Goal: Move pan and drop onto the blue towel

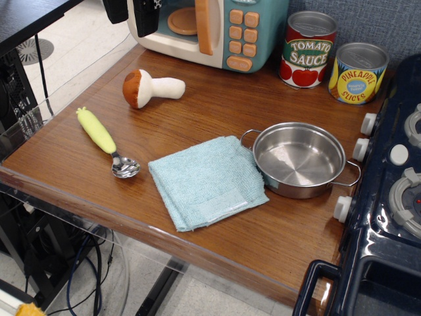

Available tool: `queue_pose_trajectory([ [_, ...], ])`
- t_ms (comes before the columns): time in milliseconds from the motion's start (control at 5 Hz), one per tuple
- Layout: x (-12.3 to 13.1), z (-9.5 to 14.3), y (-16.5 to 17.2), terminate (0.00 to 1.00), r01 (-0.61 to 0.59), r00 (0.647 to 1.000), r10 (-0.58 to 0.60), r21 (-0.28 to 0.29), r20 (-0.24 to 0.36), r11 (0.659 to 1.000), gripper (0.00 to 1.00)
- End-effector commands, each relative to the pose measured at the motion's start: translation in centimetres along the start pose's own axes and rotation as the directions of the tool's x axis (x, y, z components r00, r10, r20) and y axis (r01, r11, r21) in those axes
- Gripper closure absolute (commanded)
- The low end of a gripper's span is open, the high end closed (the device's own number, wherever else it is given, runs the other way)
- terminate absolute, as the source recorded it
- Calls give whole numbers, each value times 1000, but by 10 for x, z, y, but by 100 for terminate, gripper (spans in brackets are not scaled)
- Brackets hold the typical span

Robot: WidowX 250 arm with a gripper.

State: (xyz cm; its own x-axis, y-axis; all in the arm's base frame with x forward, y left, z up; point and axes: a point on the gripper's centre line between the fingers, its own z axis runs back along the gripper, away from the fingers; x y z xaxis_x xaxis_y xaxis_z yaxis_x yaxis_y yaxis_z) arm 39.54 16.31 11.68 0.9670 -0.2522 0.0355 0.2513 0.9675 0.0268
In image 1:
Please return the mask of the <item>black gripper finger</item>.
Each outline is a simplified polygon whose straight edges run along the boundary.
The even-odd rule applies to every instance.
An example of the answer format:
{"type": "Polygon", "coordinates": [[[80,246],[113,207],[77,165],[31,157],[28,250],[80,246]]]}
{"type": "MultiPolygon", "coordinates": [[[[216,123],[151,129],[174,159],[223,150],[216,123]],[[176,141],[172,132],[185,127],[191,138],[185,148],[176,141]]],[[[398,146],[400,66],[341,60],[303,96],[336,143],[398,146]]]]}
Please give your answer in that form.
{"type": "Polygon", "coordinates": [[[103,0],[103,4],[112,24],[125,22],[128,19],[127,0],[103,0]]]}
{"type": "Polygon", "coordinates": [[[158,30],[159,14],[162,7],[160,0],[133,0],[137,35],[140,38],[158,30]]]}

